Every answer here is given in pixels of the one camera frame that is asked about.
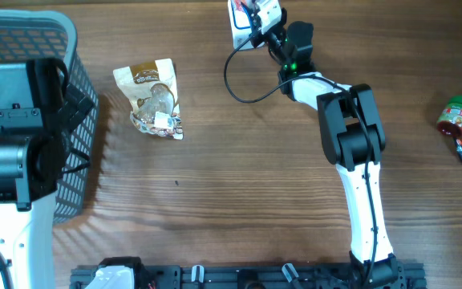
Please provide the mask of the red white small packet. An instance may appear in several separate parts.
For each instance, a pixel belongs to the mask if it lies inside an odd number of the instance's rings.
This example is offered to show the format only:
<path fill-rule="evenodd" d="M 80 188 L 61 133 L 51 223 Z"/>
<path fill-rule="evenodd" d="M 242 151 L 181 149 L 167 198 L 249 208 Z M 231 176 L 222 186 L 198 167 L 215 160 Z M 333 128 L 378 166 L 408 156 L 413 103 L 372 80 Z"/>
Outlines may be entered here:
<path fill-rule="evenodd" d="M 232 0 L 236 10 L 254 10 L 256 0 Z"/>

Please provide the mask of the green lid jar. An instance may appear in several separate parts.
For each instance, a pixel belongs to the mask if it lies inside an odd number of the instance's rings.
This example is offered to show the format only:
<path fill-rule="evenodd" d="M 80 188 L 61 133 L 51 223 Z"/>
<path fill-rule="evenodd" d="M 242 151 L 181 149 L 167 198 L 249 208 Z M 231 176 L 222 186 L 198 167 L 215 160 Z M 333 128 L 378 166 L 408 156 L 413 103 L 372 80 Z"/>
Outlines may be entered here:
<path fill-rule="evenodd" d="M 453 96 L 436 121 L 436 129 L 445 136 L 462 136 L 462 95 Z"/>

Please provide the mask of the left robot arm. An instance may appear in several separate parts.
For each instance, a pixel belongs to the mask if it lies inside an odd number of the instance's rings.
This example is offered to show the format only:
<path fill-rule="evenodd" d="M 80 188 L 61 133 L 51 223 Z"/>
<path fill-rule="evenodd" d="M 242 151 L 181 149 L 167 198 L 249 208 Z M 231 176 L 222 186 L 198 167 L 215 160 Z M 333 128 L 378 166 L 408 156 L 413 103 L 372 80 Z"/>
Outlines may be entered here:
<path fill-rule="evenodd" d="M 55 194 L 70 156 L 90 166 L 71 135 L 94 106 L 61 59 L 0 61 L 0 288 L 55 285 Z"/>

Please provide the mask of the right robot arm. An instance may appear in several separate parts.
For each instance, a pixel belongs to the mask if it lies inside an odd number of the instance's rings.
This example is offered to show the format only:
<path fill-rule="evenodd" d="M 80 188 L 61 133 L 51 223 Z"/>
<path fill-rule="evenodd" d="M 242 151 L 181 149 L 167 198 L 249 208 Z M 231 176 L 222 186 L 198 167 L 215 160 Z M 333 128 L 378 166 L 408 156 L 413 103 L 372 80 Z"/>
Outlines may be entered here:
<path fill-rule="evenodd" d="M 394 283 L 398 264 L 387 236 L 380 197 L 381 154 L 386 136 L 371 87 L 345 85 L 318 72 L 311 58 L 314 27 L 286 22 L 277 1 L 242 1 L 252 47 L 264 43 L 280 66 L 277 89 L 318 112 L 326 159 L 335 166 L 346 194 L 351 222 L 352 288 Z"/>

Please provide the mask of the brown Pantree snack pouch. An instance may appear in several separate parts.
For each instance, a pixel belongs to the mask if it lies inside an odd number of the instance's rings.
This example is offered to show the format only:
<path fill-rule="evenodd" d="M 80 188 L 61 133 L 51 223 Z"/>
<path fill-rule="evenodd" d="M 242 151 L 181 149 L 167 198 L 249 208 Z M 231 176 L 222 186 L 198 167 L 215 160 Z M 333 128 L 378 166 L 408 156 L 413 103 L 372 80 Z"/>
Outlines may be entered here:
<path fill-rule="evenodd" d="M 184 138 L 176 72 L 171 59 L 116 68 L 113 76 L 132 106 L 130 121 L 137 130 L 174 140 Z"/>

